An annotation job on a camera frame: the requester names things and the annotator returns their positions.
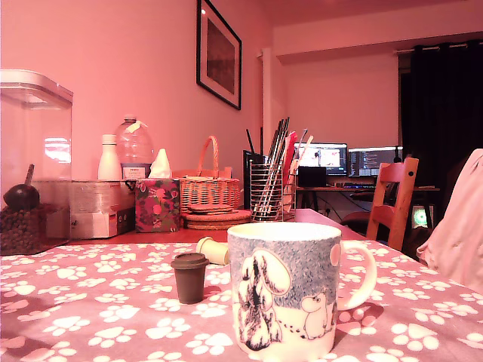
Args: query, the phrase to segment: moomin mug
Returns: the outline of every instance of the moomin mug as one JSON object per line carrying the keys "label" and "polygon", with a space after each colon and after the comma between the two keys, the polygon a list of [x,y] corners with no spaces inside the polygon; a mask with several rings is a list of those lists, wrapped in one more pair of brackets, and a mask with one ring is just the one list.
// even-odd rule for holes
{"label": "moomin mug", "polygon": [[[233,326],[240,348],[263,361],[311,361],[334,345],[337,310],[361,305],[376,285],[371,252],[341,232],[307,222],[260,222],[228,230]],[[340,255],[357,250],[366,274],[337,298]]]}

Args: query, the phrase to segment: cartoon illustration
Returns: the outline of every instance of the cartoon illustration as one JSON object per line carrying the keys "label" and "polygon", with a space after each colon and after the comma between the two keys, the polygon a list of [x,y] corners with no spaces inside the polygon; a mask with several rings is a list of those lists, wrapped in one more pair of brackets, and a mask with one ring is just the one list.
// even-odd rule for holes
{"label": "cartoon illustration", "polygon": [[238,333],[252,351],[281,341],[281,328],[273,310],[273,296],[282,296],[291,286],[291,276],[277,256],[256,250],[242,266],[238,286]]}
{"label": "cartoon illustration", "polygon": [[324,287],[322,292],[316,296],[306,296],[302,299],[302,309],[308,313],[305,319],[303,329],[307,333],[307,339],[316,339],[322,337],[327,328],[332,329],[332,317],[329,311],[334,311],[335,300],[328,305],[326,297],[327,288]]}

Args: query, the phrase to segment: chair backrest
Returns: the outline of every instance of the chair backrest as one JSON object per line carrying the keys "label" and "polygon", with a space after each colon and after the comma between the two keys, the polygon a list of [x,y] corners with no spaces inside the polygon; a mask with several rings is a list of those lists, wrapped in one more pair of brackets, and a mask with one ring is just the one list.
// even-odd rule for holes
{"label": "chair backrest", "polygon": [[[371,240],[376,240],[379,224],[383,224],[389,228],[388,245],[401,251],[418,163],[417,158],[408,157],[404,163],[380,165],[366,234]],[[384,204],[388,183],[399,184],[395,206]]]}

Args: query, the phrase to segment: basket handle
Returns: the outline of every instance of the basket handle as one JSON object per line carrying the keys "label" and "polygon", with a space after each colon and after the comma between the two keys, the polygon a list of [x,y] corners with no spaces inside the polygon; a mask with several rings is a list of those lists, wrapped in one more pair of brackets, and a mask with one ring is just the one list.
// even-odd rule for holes
{"label": "basket handle", "polygon": [[199,157],[197,174],[198,176],[201,176],[202,174],[203,160],[205,159],[205,153],[206,153],[206,150],[208,149],[208,145],[210,144],[210,141],[213,143],[213,169],[215,172],[215,178],[217,178],[220,172],[218,170],[218,141],[215,136],[209,136],[205,142],[205,145],[202,148],[202,153]]}

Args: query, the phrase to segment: picture frame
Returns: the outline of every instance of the picture frame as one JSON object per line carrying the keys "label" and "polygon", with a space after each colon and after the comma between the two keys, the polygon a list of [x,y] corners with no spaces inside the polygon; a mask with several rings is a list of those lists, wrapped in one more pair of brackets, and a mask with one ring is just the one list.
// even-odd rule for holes
{"label": "picture frame", "polygon": [[242,40],[209,0],[198,0],[196,83],[242,109]]}

